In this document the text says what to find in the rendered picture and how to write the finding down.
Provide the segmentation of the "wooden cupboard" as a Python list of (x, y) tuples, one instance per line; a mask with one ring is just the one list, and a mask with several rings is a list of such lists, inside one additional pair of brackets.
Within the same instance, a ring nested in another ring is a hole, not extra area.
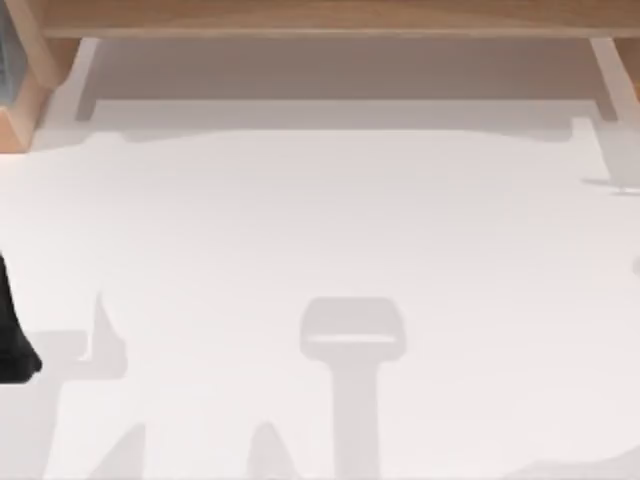
[(376, 35), (610, 38), (640, 99), (640, 0), (0, 0), (0, 154), (28, 151), (85, 38)]

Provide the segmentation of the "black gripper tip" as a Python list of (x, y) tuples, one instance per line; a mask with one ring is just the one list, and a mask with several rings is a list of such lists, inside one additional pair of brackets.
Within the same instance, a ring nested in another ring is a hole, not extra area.
[(42, 360), (25, 335), (0, 253), (0, 384), (24, 384), (42, 370)]

